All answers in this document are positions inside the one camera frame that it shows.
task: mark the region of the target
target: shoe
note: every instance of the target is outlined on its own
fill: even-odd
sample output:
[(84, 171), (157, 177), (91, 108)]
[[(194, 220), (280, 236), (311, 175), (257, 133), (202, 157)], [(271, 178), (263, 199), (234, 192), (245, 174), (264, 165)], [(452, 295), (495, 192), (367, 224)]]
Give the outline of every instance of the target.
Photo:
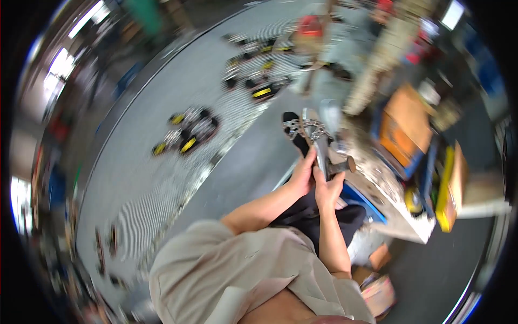
[(334, 99), (322, 100), (320, 102), (319, 114), (326, 129), (336, 139), (342, 118), (342, 110), (338, 101)]
[(289, 140), (298, 148), (304, 157), (308, 155), (309, 145), (299, 133), (300, 120), (296, 113), (287, 111), (282, 114), (282, 128)]
[[(356, 171), (356, 164), (352, 156), (344, 158), (332, 149), (329, 149), (334, 138), (327, 131), (325, 125), (315, 110), (304, 108), (300, 120), (300, 130), (308, 145), (314, 145), (316, 149), (316, 164), (322, 170), (326, 181), (332, 176), (343, 171)], [(333, 164), (331, 161), (342, 161)]]

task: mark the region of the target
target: pants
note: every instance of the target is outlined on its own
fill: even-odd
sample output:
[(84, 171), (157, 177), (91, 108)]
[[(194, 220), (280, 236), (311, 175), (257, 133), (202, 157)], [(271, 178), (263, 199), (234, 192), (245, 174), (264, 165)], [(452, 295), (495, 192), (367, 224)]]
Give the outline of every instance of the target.
[[(349, 246), (354, 233), (362, 226), (367, 212), (363, 206), (348, 205), (343, 209), (336, 210), (335, 213), (343, 240)], [(318, 214), (313, 189), (283, 212), (271, 223), (271, 226), (293, 226), (299, 229), (313, 242), (318, 256), (320, 240), (320, 217)]]

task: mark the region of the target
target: black sandal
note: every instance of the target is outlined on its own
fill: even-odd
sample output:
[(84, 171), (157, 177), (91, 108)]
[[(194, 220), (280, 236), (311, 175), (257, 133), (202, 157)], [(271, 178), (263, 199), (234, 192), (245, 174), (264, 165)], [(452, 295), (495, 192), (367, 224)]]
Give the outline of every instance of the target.
[(296, 113), (287, 111), (282, 115), (282, 128), (304, 157), (308, 155), (309, 145), (299, 132), (300, 121)]

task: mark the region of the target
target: sandal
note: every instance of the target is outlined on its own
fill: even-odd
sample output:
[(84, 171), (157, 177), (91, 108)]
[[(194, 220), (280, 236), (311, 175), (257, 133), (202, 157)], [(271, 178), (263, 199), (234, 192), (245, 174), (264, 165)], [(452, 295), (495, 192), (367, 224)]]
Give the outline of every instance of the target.
[[(338, 153), (329, 150), (330, 144), (334, 138), (329, 134), (324, 124), (315, 110), (304, 108), (302, 110), (302, 119), (300, 120), (301, 135), (305, 138), (308, 145), (314, 145), (316, 149), (316, 164), (324, 173), (326, 181), (332, 179), (333, 175), (342, 171), (356, 171), (356, 164), (352, 156), (348, 156), (345, 161)], [(333, 164), (330, 157), (334, 161), (343, 162)]]
[(308, 155), (309, 145), (299, 132), (300, 121), (296, 113), (287, 111), (282, 114), (282, 128), (286, 136), (295, 144), (304, 157)]

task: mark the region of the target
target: rhinestone shoe strap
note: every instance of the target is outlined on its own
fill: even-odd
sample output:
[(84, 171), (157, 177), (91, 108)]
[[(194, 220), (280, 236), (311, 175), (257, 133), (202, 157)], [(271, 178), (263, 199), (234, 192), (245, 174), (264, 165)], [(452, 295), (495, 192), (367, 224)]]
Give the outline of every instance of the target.
[(315, 140), (327, 136), (328, 138), (333, 138), (331, 134), (325, 129), (325, 126), (322, 122), (313, 120), (313, 119), (302, 119), (303, 127), (306, 128), (308, 126), (314, 126), (315, 130), (309, 134), (309, 139), (314, 142)]
[(298, 119), (292, 119), (292, 120), (289, 120), (289, 121), (285, 121), (282, 123), (282, 127), (284, 129), (287, 129), (289, 128), (290, 129), (290, 133), (287, 134), (288, 135), (288, 138), (290, 140), (293, 140), (295, 138), (295, 136), (297, 136), (297, 134), (299, 134), (299, 122), (298, 122)]

